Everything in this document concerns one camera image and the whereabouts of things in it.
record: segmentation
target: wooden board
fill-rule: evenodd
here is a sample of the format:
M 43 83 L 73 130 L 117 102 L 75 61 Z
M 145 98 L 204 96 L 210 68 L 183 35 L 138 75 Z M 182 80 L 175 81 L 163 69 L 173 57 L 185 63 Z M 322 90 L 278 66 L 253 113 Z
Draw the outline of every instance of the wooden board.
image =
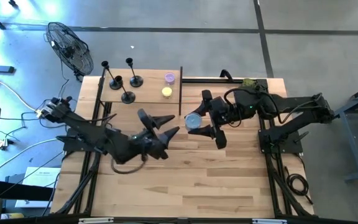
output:
M 282 79 L 268 79 L 269 91 L 286 96 Z M 201 102 L 201 91 L 211 90 L 213 97 L 222 96 L 236 85 L 183 84 L 182 116 L 178 104 L 161 103 L 158 99 L 148 103 L 113 103 L 111 120 L 124 134 L 138 133 L 142 125 L 137 110 L 143 108 L 153 116 L 175 114 L 177 117 L 162 126 L 157 133 L 174 126 L 180 130 L 172 139 L 167 160 L 150 158 L 146 166 L 135 174 L 119 175 L 111 170 L 111 156 L 103 156 L 98 173 L 92 216 L 112 217 L 210 217 L 249 218 L 273 217 L 272 199 L 264 156 L 259 152 L 257 116 L 244 120 L 240 127 L 224 126 L 227 147 L 216 149 L 214 140 L 187 134 L 184 116 Z M 79 106 L 85 107 L 85 101 Z M 210 123 L 203 117 L 203 125 Z M 283 155 L 284 165 L 290 172 L 305 176 L 301 162 L 293 155 Z M 140 164 L 136 157 L 127 164 L 117 166 L 129 170 Z M 63 205 L 75 188 L 82 165 L 81 156 L 69 157 L 62 166 L 62 183 L 53 201 Z M 313 207 L 304 197 L 296 196 L 304 208 L 313 213 Z M 282 194 L 278 191 L 280 207 Z
M 122 76 L 124 88 L 126 91 L 132 91 L 136 95 L 136 103 L 179 103 L 179 80 L 180 71 L 178 70 L 147 70 L 147 69 L 134 69 L 136 75 L 140 75 L 144 79 L 141 87 L 134 88 L 129 84 L 129 80 L 133 77 L 130 69 L 110 69 L 111 74 L 116 77 Z M 166 87 L 165 74 L 171 72 L 175 75 L 175 84 L 170 87 L 173 90 L 172 97 L 166 99 L 162 96 L 162 88 Z M 108 102 L 121 102 L 121 95 L 124 90 L 112 90 L 109 87 L 111 76 L 109 73 L 105 74 L 106 80 L 103 85 L 103 92 L 101 96 L 102 101 Z

